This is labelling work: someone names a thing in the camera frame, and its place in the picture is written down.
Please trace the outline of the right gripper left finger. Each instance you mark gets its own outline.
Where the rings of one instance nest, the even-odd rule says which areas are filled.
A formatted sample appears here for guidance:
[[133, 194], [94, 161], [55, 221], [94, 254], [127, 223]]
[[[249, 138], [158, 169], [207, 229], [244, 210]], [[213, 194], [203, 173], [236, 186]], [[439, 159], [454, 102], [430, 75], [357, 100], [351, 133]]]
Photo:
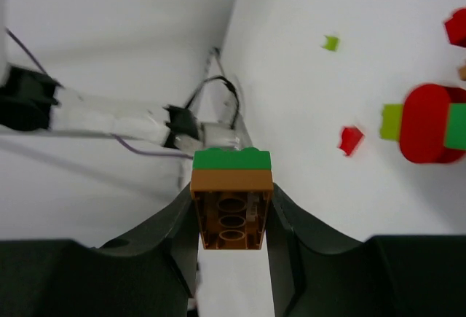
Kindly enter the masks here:
[[188, 189], [99, 248], [74, 240], [1, 243], [3, 316], [185, 316], [198, 229]]

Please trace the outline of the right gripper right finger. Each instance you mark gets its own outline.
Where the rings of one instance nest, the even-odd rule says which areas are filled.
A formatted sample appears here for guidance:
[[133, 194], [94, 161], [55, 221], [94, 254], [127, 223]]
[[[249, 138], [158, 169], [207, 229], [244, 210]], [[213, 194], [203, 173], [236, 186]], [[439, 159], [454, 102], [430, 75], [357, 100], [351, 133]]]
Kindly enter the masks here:
[[266, 224], [276, 316], [463, 316], [465, 237], [360, 242], [275, 188]]

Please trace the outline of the red lego brick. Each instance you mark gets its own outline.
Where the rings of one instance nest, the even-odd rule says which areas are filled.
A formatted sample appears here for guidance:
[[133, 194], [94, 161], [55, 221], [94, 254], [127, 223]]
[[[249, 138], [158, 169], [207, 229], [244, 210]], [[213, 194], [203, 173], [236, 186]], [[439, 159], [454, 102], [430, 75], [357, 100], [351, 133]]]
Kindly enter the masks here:
[[466, 47], [465, 7], [454, 10], [450, 18], [444, 21], [444, 27], [450, 44], [463, 48]]

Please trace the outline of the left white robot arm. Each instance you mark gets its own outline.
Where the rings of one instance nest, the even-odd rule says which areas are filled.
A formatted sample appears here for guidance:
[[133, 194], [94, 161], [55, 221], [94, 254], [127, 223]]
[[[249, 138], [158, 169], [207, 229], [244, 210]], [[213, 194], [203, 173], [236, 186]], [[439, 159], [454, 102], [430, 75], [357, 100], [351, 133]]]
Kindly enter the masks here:
[[10, 66], [1, 81], [1, 128], [54, 136], [114, 137], [148, 141], [192, 154], [217, 147], [239, 149], [235, 110], [227, 122], [200, 122], [192, 106], [210, 82], [226, 86], [236, 103], [235, 86], [223, 76], [203, 80], [183, 106], [118, 100], [62, 86], [46, 74]]

